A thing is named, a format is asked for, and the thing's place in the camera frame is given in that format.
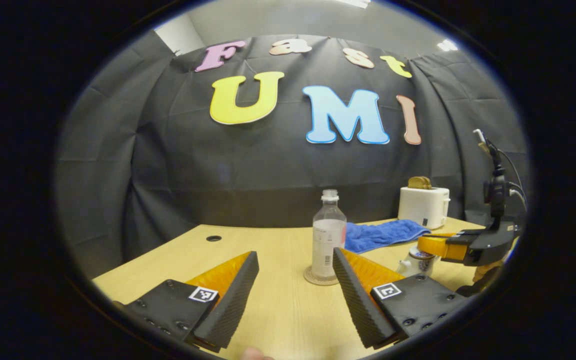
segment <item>black curtain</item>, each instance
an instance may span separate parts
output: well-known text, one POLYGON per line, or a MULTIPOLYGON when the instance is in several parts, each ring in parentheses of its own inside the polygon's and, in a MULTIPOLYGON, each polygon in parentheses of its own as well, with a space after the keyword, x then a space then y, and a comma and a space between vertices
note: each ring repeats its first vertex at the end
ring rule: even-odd
MULTIPOLYGON (((489 210, 482 189, 492 164, 477 146, 475 128, 528 174, 518 114, 494 79, 461 52, 408 60, 326 36, 256 36, 238 39, 246 46, 223 66, 195 72, 204 48, 173 57, 156 37, 151 32, 112 60, 64 125, 57 202, 66 239, 90 277, 197 224, 310 226, 322 189, 338 189, 352 223, 393 218, 400 188, 412 176, 450 189, 448 216, 484 224, 489 210), (268 53, 272 43, 294 38, 312 50, 268 53), (350 63, 343 48, 363 51, 375 68, 350 63), (404 62, 412 78, 394 73, 384 55, 404 62), (253 76, 267 71, 285 74, 268 116, 241 125, 211 118, 213 82, 245 76, 237 105, 246 107, 259 96, 253 76), (346 105, 358 89, 377 93, 390 142, 361 143, 357 126, 348 142, 338 136, 329 144, 309 143, 313 115, 302 92, 309 85, 329 87, 346 105), (404 141, 397 95, 415 102, 420 145, 404 141)), ((523 212, 514 207, 510 215, 523 212)))

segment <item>bottle label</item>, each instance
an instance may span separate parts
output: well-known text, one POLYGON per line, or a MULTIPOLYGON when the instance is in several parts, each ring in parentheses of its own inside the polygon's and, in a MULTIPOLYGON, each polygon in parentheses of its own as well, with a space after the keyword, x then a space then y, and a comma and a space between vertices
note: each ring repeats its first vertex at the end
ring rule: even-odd
POLYGON ((340 219, 320 219, 312 227, 312 274, 319 278, 335 275, 332 268, 334 248, 346 243, 346 222, 340 219))

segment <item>blue towel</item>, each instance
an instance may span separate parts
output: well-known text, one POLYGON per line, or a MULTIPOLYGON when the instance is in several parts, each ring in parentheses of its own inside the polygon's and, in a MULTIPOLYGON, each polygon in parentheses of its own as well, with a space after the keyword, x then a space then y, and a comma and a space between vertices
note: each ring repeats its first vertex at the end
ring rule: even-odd
POLYGON ((409 242, 430 230, 412 221, 398 219, 380 225, 357 225, 349 222, 345 229, 345 249, 356 254, 397 243, 409 242))

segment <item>wooden table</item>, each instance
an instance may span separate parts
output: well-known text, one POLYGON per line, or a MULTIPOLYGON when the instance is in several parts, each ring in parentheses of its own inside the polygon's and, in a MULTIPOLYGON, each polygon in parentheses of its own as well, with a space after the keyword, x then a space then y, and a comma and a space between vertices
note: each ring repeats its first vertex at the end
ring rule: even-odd
MULTIPOLYGON (((482 228, 448 218, 443 227, 432 232, 482 228)), ((396 271, 398 261, 414 244, 377 248, 362 256, 396 271)), ((275 360, 356 360, 379 351, 361 344, 339 284, 318 286, 304 279, 304 269, 311 264, 313 255, 311 227, 199 225, 93 282, 110 299, 127 304, 164 280, 188 281, 247 251, 257 252, 259 274, 237 331, 228 348, 221 349, 218 356, 238 360, 245 348, 257 347, 275 360), (222 240, 206 241, 211 235, 220 235, 222 240)), ((474 267, 437 261, 432 278, 456 290, 472 285, 474 272, 474 267)))

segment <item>cork coaster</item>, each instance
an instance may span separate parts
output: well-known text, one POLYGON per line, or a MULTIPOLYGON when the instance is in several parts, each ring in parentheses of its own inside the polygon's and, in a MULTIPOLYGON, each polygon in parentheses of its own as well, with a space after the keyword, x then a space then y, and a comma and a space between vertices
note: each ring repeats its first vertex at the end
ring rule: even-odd
POLYGON ((308 266, 306 270, 304 270, 303 278, 306 279, 311 284, 322 285, 323 287, 327 287, 328 285, 339 284, 339 280, 337 280, 336 276, 334 276, 334 278, 330 278, 329 280, 319 280, 318 278, 315 278, 315 276, 313 275, 312 265, 308 266))

